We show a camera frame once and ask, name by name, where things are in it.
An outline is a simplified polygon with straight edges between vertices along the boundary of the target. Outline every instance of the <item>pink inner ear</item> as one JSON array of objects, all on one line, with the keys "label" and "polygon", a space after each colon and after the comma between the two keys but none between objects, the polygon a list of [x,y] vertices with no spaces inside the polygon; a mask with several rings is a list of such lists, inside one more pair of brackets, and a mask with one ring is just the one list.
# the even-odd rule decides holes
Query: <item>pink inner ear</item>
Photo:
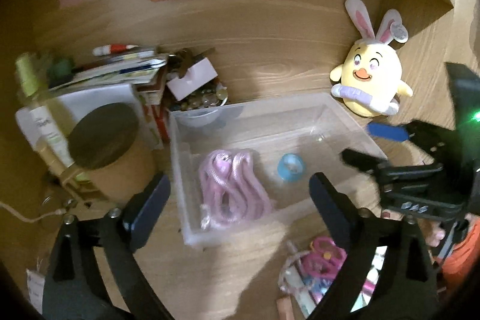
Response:
[{"label": "pink inner ear", "polygon": [[367,24],[367,21],[365,21],[365,19],[363,18],[363,15],[361,12],[359,12],[358,10],[355,12],[355,16],[357,17],[357,21],[358,21],[358,24],[360,25],[360,27],[365,31],[365,33],[367,34],[367,37],[369,38],[374,38],[374,33],[371,31],[371,29],[369,28],[368,24]]},{"label": "pink inner ear", "polygon": [[390,36],[392,35],[392,33],[390,33],[390,25],[393,24],[394,21],[395,21],[394,19],[391,19],[390,21],[388,21],[385,31],[383,32],[379,41],[386,43],[390,39]]}]

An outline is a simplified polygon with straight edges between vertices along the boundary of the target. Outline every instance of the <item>white cable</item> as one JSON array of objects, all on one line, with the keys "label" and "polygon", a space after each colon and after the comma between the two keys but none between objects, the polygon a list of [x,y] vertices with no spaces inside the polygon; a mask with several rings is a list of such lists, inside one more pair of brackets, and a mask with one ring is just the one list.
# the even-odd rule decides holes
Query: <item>white cable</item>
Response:
[{"label": "white cable", "polygon": [[4,204],[3,202],[0,202],[0,208],[4,208],[7,211],[9,211],[11,214],[13,214],[17,219],[22,220],[24,223],[36,223],[37,221],[49,217],[49,216],[61,216],[62,214],[65,214],[67,212],[66,209],[61,208],[57,209],[56,211],[51,211],[49,213],[45,213],[41,215],[40,217],[37,217],[36,219],[29,219],[23,215],[21,215],[19,212],[17,212],[14,208],[12,208],[10,205]]}]

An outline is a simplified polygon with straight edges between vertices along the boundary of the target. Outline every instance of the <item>plush toy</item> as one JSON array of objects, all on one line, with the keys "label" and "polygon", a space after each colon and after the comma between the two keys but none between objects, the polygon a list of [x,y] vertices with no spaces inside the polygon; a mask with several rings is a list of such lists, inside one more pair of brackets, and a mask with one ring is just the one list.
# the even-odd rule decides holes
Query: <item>plush toy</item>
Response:
[{"label": "plush toy", "polygon": [[361,0],[346,0],[345,8],[362,39],[355,41],[345,62],[330,72],[332,81],[340,80],[332,87],[332,95],[343,98],[352,112],[363,117],[397,114],[395,94],[413,95],[410,86],[400,79],[400,59],[388,45],[393,39],[399,43],[407,41],[402,17],[397,10],[388,10],[375,36]]}]

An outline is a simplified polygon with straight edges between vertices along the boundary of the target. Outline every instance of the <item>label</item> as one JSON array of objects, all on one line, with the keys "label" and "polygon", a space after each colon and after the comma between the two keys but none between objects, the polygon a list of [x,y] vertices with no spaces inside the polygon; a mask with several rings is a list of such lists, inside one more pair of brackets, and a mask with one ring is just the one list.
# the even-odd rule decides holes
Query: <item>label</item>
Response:
[{"label": "label", "polygon": [[45,277],[39,273],[27,269],[27,288],[30,304],[42,314],[43,287],[45,285]]},{"label": "label", "polygon": [[399,43],[406,43],[409,39],[409,33],[401,23],[392,23],[390,25],[390,33],[392,33],[395,41],[398,41]]},{"label": "label", "polygon": [[66,167],[74,164],[68,152],[67,139],[57,126],[50,110],[46,106],[41,106],[32,109],[30,114],[38,130],[61,162],[65,164]]}]

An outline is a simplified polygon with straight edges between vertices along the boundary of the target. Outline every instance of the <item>pink rope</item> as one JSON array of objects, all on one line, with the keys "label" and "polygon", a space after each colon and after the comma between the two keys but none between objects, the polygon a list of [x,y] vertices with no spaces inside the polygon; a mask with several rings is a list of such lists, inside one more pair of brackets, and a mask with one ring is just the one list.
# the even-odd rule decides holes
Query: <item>pink rope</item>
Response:
[{"label": "pink rope", "polygon": [[202,228],[225,229],[272,212],[272,202],[253,171],[246,151],[233,155],[216,150],[205,158],[198,170],[206,211]]}]

